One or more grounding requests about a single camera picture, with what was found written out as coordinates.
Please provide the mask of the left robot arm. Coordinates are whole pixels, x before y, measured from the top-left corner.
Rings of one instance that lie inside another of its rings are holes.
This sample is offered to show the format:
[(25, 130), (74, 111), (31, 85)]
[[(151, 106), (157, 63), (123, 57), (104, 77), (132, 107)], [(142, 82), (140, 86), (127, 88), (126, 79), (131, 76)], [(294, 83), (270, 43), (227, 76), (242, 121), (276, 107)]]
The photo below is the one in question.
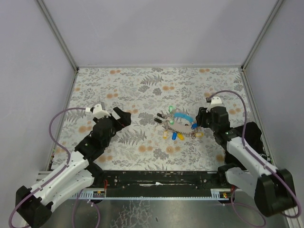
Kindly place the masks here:
[(71, 152), (67, 162), (30, 188), (21, 186), (16, 192), (15, 210), (31, 228), (43, 226), (60, 204), (80, 190), (107, 185), (104, 171), (94, 162), (116, 133), (131, 124), (131, 113), (115, 107), (119, 116), (115, 119), (100, 104), (85, 110), (93, 114), (95, 125)]

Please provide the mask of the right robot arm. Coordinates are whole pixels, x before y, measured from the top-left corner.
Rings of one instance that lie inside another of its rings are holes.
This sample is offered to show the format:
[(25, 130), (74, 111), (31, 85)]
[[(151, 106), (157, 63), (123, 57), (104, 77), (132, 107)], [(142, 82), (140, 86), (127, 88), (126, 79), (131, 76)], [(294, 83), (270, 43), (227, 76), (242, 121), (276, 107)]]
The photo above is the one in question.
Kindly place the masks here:
[(263, 150), (261, 130), (255, 122), (232, 128), (225, 107), (210, 110), (199, 108), (197, 125), (209, 128), (217, 144), (233, 160), (218, 171), (226, 181), (254, 199), (258, 210), (266, 217), (297, 206), (291, 173), (278, 169), (259, 153)]

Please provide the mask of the metal key organizer disc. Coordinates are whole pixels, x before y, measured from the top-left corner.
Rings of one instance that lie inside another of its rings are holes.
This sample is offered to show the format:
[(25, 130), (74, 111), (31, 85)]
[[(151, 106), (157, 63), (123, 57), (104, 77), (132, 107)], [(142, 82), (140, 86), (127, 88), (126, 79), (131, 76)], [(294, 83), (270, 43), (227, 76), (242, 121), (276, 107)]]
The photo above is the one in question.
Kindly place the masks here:
[[(199, 132), (198, 127), (195, 129), (191, 128), (196, 122), (193, 117), (187, 114), (175, 112), (163, 115), (162, 117), (163, 128), (170, 132), (181, 133), (187, 137), (194, 137), (195, 133)], [(170, 125), (167, 120), (173, 120), (174, 124)]]

